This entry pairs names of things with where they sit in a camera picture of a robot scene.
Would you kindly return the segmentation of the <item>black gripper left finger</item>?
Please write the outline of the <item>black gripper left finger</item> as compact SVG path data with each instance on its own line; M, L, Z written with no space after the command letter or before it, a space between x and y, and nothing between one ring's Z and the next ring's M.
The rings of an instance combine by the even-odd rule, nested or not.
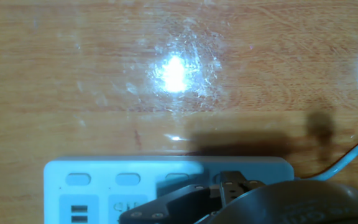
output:
M188 185L119 216L120 224L193 224L222 208L219 187Z

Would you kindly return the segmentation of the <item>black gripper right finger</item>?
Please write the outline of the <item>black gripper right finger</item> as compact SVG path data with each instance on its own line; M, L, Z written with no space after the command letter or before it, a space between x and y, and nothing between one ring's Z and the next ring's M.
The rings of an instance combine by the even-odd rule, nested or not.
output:
M222 205L228 205L241 195L265 186L259 180L247 180L239 171L223 171L219 176L219 192Z

